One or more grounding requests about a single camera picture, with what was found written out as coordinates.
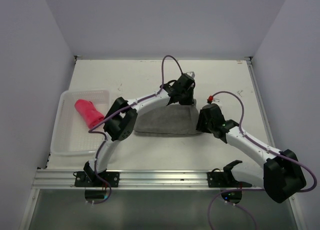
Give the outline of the clear plastic basket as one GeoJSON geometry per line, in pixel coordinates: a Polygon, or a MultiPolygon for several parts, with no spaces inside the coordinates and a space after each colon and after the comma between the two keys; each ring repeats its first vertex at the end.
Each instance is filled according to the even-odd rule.
{"type": "Polygon", "coordinates": [[[51,138],[50,152],[58,156],[85,156],[93,154],[103,140],[100,134],[88,133],[85,120],[77,112],[77,100],[91,101],[105,114],[110,107],[107,89],[67,90],[59,99],[51,138]]]}

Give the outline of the grey towel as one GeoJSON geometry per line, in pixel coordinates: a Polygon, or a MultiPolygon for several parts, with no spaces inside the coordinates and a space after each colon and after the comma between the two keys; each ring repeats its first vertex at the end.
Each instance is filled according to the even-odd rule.
{"type": "Polygon", "coordinates": [[[201,134],[196,130],[198,118],[196,106],[171,104],[139,116],[134,134],[141,137],[192,137],[201,134]]]}

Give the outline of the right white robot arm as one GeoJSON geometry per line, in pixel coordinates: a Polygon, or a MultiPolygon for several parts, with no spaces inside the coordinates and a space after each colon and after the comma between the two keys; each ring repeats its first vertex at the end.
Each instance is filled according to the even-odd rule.
{"type": "Polygon", "coordinates": [[[258,187],[264,189],[272,200],[282,203],[307,185],[293,151],[281,151],[241,132],[237,122],[225,120],[217,104],[207,104],[200,110],[196,129],[213,134],[254,161],[251,164],[234,160],[220,171],[209,171],[207,180],[210,188],[258,187]]]}

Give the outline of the pink towel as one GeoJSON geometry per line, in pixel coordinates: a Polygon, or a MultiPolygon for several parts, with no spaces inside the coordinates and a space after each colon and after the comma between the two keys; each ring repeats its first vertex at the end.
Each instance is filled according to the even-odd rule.
{"type": "Polygon", "coordinates": [[[89,129],[92,129],[104,120],[104,116],[96,109],[91,101],[78,99],[74,107],[89,129]]]}

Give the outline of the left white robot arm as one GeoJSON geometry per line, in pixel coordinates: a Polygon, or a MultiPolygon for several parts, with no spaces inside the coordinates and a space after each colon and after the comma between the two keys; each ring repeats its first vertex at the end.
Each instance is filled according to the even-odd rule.
{"type": "Polygon", "coordinates": [[[177,80],[162,83],[151,95],[131,100],[117,98],[104,119],[88,131],[101,134],[103,142],[94,158],[84,165],[87,182],[95,187],[107,182],[105,173],[111,156],[132,133],[157,137],[195,134],[198,119],[195,86],[194,77],[183,73],[177,80]]]}

